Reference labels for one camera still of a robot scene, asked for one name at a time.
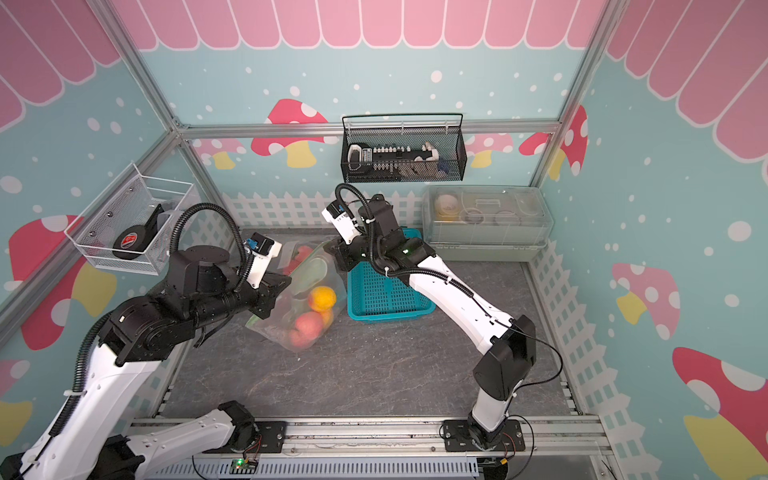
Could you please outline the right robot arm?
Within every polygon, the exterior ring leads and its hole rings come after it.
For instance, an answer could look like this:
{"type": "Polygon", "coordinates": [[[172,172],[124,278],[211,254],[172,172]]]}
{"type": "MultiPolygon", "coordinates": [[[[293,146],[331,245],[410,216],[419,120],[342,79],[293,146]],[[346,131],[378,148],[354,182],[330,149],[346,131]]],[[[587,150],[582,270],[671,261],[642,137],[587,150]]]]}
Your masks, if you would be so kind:
{"type": "Polygon", "coordinates": [[[408,237],[381,195],[360,197],[358,216],[336,198],[323,211],[340,236],[331,251],[343,269],[365,262],[381,277],[394,278],[439,307],[482,354],[473,370],[477,400],[468,434],[482,450],[495,446],[517,390],[536,363],[536,327],[496,308],[461,281],[422,239],[408,237]]]}

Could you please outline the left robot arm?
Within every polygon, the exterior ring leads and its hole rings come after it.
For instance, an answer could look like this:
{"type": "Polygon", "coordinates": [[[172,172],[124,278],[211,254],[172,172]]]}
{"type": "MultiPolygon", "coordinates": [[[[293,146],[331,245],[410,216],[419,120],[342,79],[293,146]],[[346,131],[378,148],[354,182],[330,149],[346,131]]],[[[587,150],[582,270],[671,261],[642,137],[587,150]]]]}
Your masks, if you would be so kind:
{"type": "Polygon", "coordinates": [[[30,449],[3,460],[2,478],[145,479],[208,450],[247,454],[260,447],[259,426],[237,401],[153,434],[124,436],[113,429],[131,398],[177,346],[189,340],[202,345],[244,311],[269,316],[291,283],[290,277],[268,269],[280,249],[280,243],[258,233],[242,238],[231,215],[216,204],[189,207],[172,230],[165,278],[90,328],[57,417],[30,449]],[[231,266],[228,250],[221,247],[180,249],[184,226],[205,210],[228,223],[238,267],[231,266]]]}

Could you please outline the clear blue zipper bag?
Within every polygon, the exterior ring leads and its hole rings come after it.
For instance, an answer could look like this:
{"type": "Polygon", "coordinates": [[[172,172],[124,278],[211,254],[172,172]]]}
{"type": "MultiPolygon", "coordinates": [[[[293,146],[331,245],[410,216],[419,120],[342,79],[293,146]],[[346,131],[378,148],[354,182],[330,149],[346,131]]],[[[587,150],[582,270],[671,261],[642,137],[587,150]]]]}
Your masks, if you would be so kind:
{"type": "Polygon", "coordinates": [[[271,260],[269,269],[290,276],[322,243],[323,241],[318,239],[284,242],[278,256],[271,260]]]}

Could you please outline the pink peach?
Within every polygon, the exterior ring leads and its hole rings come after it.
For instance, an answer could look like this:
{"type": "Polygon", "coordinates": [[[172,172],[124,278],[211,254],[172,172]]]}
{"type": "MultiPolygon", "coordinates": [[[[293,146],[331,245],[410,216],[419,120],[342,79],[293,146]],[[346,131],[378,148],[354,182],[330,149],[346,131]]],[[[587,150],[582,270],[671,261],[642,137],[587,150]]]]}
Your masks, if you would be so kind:
{"type": "Polygon", "coordinates": [[[306,337],[301,331],[292,329],[288,332],[289,346],[293,351],[299,352],[310,347],[314,339],[306,337]]]}
{"type": "Polygon", "coordinates": [[[309,246],[302,245],[297,248],[296,255],[291,260],[291,265],[293,267],[298,267],[302,262],[304,262],[313,252],[313,249],[309,246]]]}
{"type": "Polygon", "coordinates": [[[300,339],[311,341],[317,339],[325,328],[322,315],[315,311],[309,311],[300,315],[294,324],[294,330],[300,339]]]}

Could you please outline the clear bag green cartoon print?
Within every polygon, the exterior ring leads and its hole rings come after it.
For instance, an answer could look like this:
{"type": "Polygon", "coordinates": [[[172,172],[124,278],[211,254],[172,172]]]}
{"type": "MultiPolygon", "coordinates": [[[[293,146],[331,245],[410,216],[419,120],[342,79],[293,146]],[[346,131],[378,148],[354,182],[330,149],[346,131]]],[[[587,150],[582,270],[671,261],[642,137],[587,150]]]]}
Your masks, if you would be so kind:
{"type": "Polygon", "coordinates": [[[309,239],[322,240],[323,243],[288,276],[291,278],[291,283],[278,296],[270,316],[262,319],[253,315],[245,324],[247,329],[295,353],[298,352],[293,351],[289,346],[288,332],[294,329],[295,321],[300,315],[313,311],[308,304],[310,291],[318,286],[328,286],[335,290],[338,298],[337,304],[332,310],[318,312],[324,319],[325,328],[313,344],[330,329],[334,320],[343,312],[347,301],[344,280],[337,267],[335,257],[328,251],[331,239],[310,237],[304,240],[309,239]]]}

